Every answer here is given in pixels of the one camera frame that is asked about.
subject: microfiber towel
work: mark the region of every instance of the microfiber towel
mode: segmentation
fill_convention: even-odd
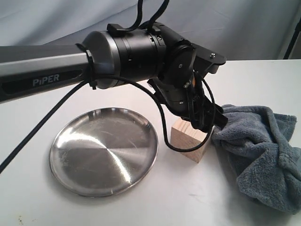
[[[224,105],[228,124],[212,141],[228,152],[240,192],[277,210],[301,209],[301,149],[291,147],[297,118],[264,106]]]

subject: round metal plate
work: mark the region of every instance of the round metal plate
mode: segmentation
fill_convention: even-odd
[[[86,197],[118,194],[139,182],[157,156],[155,129],[143,116],[121,108],[98,109],[71,121],[49,155],[55,178]]]

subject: gray fabric backdrop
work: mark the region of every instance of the gray fabric backdrop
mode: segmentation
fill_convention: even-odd
[[[0,45],[73,44],[130,26],[137,0],[0,0]],[[144,0],[144,19],[162,0]],[[301,0],[171,0],[160,22],[230,60],[277,59]]]

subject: white table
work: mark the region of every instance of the white table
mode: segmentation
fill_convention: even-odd
[[[301,60],[227,62],[207,81],[218,104],[266,105],[274,112],[301,118]],[[10,153],[71,87],[0,105],[0,160]],[[87,111],[124,107],[145,116],[159,138],[159,154],[149,174],[117,196],[76,196],[50,174],[48,152],[58,131]],[[176,117],[166,111],[167,126]],[[0,225],[300,225],[301,214],[287,215],[241,195],[223,152],[211,145],[195,164],[163,142],[159,112],[153,101],[130,85],[78,91],[46,123],[0,175]],[[301,146],[301,124],[291,140]]]

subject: wooden block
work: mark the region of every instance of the wooden block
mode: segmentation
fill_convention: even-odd
[[[206,137],[206,133],[193,129],[190,122],[179,118],[171,128],[171,144],[181,149],[189,149],[197,146]],[[208,140],[202,147],[193,152],[181,152],[181,154],[199,163],[205,154]]]

